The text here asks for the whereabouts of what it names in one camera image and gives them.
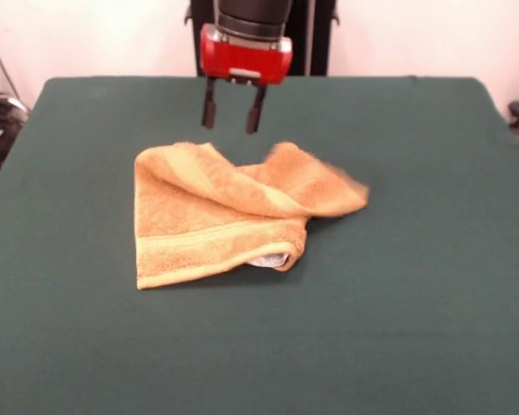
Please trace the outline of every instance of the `black cable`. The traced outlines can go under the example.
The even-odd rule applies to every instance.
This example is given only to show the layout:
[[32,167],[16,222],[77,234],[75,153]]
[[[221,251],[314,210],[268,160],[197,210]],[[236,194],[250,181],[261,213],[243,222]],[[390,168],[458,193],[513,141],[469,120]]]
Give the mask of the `black cable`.
[[10,84],[11,90],[13,91],[14,95],[16,95],[17,99],[20,99],[19,93],[17,92],[17,89],[16,89],[16,86],[14,85],[13,81],[11,80],[10,74],[6,70],[6,66],[3,64],[1,57],[0,57],[0,68],[2,69],[2,72],[3,72],[4,76],[6,77],[6,80]]

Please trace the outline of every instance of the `white wall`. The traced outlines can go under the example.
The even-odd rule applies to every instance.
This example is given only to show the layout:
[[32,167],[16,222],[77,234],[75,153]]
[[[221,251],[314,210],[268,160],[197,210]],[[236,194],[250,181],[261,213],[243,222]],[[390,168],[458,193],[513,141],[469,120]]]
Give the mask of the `white wall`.
[[[31,105],[54,76],[193,75],[188,4],[0,0],[0,53]],[[503,113],[519,98],[519,0],[338,0],[338,9],[330,74],[476,76]]]

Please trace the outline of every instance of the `black robot arm segment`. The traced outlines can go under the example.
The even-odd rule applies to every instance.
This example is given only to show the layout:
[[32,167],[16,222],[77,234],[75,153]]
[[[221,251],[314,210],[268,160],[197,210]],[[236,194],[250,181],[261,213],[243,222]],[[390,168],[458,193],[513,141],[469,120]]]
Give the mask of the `black robot arm segment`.
[[285,32],[292,0],[218,0],[219,30],[255,41],[272,42]]

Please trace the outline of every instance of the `green tablecloth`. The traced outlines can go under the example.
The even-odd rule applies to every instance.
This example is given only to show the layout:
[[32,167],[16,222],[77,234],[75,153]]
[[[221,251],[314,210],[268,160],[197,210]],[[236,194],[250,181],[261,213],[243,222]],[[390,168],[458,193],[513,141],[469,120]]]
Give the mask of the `green tablecloth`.
[[[519,414],[519,145],[475,80],[47,83],[0,175],[0,414]],[[372,188],[287,272],[137,291],[134,157],[290,140]]]

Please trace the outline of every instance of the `folded towel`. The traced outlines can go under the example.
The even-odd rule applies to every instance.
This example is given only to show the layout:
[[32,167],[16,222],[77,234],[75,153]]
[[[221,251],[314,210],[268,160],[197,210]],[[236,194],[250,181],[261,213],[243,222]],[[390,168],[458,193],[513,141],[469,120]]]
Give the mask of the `folded towel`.
[[236,167],[211,144],[151,148],[135,160],[139,290],[229,271],[290,269],[313,217],[350,214],[368,188],[296,145],[276,145],[262,163]]

